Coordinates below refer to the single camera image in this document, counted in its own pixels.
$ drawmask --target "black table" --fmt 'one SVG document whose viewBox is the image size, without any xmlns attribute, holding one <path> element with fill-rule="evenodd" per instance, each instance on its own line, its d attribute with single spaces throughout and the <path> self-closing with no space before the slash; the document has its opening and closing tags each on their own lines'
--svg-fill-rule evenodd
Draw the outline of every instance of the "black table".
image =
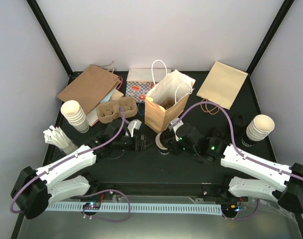
<svg viewBox="0 0 303 239">
<path fill-rule="evenodd" d="M 202 100 L 196 96 L 196 93 L 207 77 L 208 72 L 183 73 L 196 80 L 194 93 L 190 95 L 185 108 L 187 109 Z M 116 72 L 116 74 L 124 79 L 120 89 L 124 93 L 127 72 Z M 229 111 L 229 115 L 231 117 L 238 114 L 244 115 L 251 121 L 260 113 L 250 78 L 247 77 Z M 132 119 L 139 119 L 144 122 L 144 117 L 139 114 L 129 120 Z M 213 127 L 218 127 L 222 130 L 227 128 L 227 120 L 223 113 L 219 112 L 216 115 L 206 114 L 201 110 L 200 106 L 191 110 L 184 118 L 184 122 L 195 126 L 204 135 L 208 135 Z M 98 122 L 87 133 L 82 134 L 69 125 L 61 115 L 58 117 L 56 126 L 60 126 L 66 135 L 78 146 L 106 128 L 106 124 Z M 221 185 L 225 176 L 249 177 L 242 172 L 222 167 L 219 164 L 201 164 L 194 159 L 195 156 L 185 152 L 179 156 L 174 156 L 173 154 L 161 155 L 154 143 L 156 133 L 144 123 L 138 134 L 145 134 L 153 140 L 153 144 L 148 150 L 144 152 L 126 151 L 121 157 L 122 151 L 114 151 L 109 158 L 96 162 L 93 166 L 79 171 L 73 177 L 90 174 L 93 179 L 99 182 L 98 189 L 114 188 L 131 195 L 198 197 L 203 196 L 203 192 L 206 191 L 207 195 L 204 199 L 208 201 L 220 201 L 219 196 L 216 194 L 216 188 Z M 275 162 L 268 138 L 251 148 L 243 145 L 239 145 L 239 147 L 249 153 Z M 64 153 L 60 152 L 58 148 L 49 146 L 44 164 L 49 164 L 64 156 Z"/>
</svg>

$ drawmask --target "checkered paper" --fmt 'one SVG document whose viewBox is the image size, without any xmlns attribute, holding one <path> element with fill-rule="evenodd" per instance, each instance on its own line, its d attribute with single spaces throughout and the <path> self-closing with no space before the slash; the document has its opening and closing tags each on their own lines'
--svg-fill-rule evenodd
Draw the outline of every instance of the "checkered paper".
<svg viewBox="0 0 303 239">
<path fill-rule="evenodd" d="M 137 103 L 146 98 L 146 94 L 154 87 L 153 82 L 127 81 L 126 96 L 132 96 Z"/>
</svg>

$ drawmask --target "gray floor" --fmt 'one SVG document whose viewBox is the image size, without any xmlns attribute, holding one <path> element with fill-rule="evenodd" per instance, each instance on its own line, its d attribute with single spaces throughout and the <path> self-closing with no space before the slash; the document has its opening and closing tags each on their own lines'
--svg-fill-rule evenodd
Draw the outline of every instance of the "gray floor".
<svg viewBox="0 0 303 239">
<path fill-rule="evenodd" d="M 241 211 L 238 217 L 254 211 Z M 110 219 L 124 214 L 109 213 Z M 286 212 L 263 204 L 255 217 L 226 221 L 220 216 L 131 214 L 123 223 L 83 219 L 81 213 L 44 212 L 24 220 L 19 239 L 300 239 L 298 226 Z"/>
</svg>

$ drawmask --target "black corner post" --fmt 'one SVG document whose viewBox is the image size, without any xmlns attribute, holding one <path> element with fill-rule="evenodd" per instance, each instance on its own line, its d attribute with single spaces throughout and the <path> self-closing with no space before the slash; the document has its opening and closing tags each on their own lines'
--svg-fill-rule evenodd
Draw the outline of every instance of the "black corner post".
<svg viewBox="0 0 303 239">
<path fill-rule="evenodd" d="M 27 3 L 30 5 L 30 8 L 32 9 L 36 19 L 38 20 L 38 22 L 40 23 L 45 35 L 47 36 L 48 40 L 50 41 L 54 51 L 56 52 L 56 55 L 58 56 L 58 58 L 60 59 L 63 67 L 65 68 L 65 71 L 67 73 L 67 75 L 69 77 L 72 76 L 73 71 L 72 68 L 70 67 L 70 65 L 68 64 L 68 61 L 60 47 L 60 45 L 58 44 L 54 33 L 52 32 L 50 26 L 48 25 L 45 16 L 42 13 L 41 8 L 39 7 L 38 3 L 36 0 L 26 0 Z"/>
<path fill-rule="evenodd" d="M 255 67 L 257 66 L 257 64 L 259 63 L 259 61 L 261 60 L 266 48 L 268 47 L 268 45 L 270 44 L 273 36 L 275 35 L 277 29 L 279 28 L 279 26 L 281 25 L 283 19 L 286 16 L 286 13 L 289 11 L 289 9 L 291 8 L 292 4 L 293 4 L 294 0 L 284 0 L 280 10 L 277 12 L 269 30 L 267 31 L 259 49 L 257 50 L 257 52 L 255 53 L 255 56 L 253 57 L 253 60 L 251 62 L 251 64 L 249 65 L 249 68 L 247 68 L 246 72 L 249 75 L 252 75 Z"/>
</svg>

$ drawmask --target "black frame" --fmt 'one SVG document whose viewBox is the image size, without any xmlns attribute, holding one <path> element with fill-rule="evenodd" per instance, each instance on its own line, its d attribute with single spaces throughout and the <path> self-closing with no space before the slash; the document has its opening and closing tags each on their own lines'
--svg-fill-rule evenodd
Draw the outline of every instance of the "black frame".
<svg viewBox="0 0 303 239">
<path fill-rule="evenodd" d="M 46 20 L 45 16 L 43 15 L 42 10 L 40 9 L 37 1 L 36 0 L 26 0 L 26 1 L 29 4 L 31 10 L 33 11 L 36 19 L 38 20 L 38 22 L 40 24 L 40 26 L 42 27 L 45 35 L 47 36 L 48 40 L 50 41 L 54 51 L 56 52 L 59 60 L 61 61 L 62 65 L 63 65 L 66 73 L 68 74 L 69 83 L 72 82 L 80 74 L 80 72 L 74 72 L 72 70 L 72 68 L 70 67 L 70 65 L 69 65 L 61 47 L 59 46 L 59 44 L 58 44 L 58 42 L 55 38 L 54 33 L 52 32 L 49 24 L 47 23 L 47 20 Z M 259 46 L 257 52 L 255 53 L 248 69 L 246 70 L 246 72 L 249 75 L 251 75 L 253 73 L 253 71 L 255 70 L 255 68 L 258 65 L 259 61 L 261 60 L 265 50 L 267 49 L 268 45 L 270 44 L 270 42 L 271 42 L 272 38 L 274 37 L 277 29 L 280 27 L 282 21 L 284 20 L 287 12 L 289 11 L 289 9 L 291 8 L 293 3 L 294 3 L 294 0 L 284 0 L 283 1 L 281 8 L 279 9 L 277 15 L 275 16 L 269 30 L 267 31 L 263 41 L 261 42 L 261 45 Z M 251 89 L 253 89 L 252 82 L 251 81 L 249 81 L 249 82 L 250 82 Z M 63 120 L 63 116 L 59 112 L 58 117 L 57 117 L 56 122 L 55 122 L 55 126 L 60 125 L 62 120 Z M 52 155 L 53 151 L 54 151 L 54 146 L 49 145 L 48 149 L 46 151 L 45 158 L 48 158 L 50 155 Z M 15 238 L 18 237 L 18 233 L 20 231 L 20 227 L 22 225 L 23 218 L 24 218 L 23 214 L 20 214 L 18 216 L 18 219 L 16 221 L 11 239 L 15 239 Z M 298 227 L 299 227 L 301 236 L 303 238 L 303 219 L 302 219 L 302 216 L 300 214 L 295 214 L 295 218 L 296 218 L 296 221 L 298 223 Z"/>
</svg>

